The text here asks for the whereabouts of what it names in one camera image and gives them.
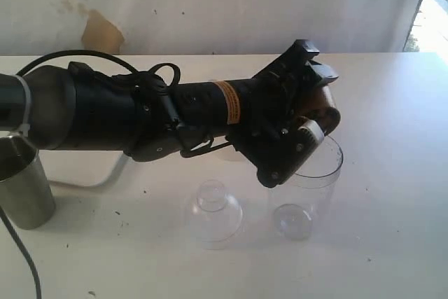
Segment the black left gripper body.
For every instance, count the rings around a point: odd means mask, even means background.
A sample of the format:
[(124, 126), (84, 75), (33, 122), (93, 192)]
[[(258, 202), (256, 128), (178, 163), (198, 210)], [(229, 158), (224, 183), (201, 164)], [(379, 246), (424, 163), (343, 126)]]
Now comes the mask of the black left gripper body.
[(313, 89), (338, 78), (329, 65), (316, 61), (317, 47), (298, 39), (256, 75), (237, 84), (237, 150), (257, 159), (260, 147), (280, 140), (307, 118), (296, 115), (297, 105)]

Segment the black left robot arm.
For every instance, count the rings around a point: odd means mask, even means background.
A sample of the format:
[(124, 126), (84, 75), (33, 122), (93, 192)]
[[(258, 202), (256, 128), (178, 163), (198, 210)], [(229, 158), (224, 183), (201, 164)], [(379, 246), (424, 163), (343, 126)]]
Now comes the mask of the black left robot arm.
[(341, 119), (329, 91), (337, 75), (318, 53), (297, 40), (251, 78), (199, 83), (181, 83), (176, 65), (165, 83), (159, 65), (107, 76), (43, 56), (1, 76), (1, 129), (40, 150), (122, 151), (137, 162), (214, 151), (217, 137), (271, 147), (306, 120), (330, 134)]

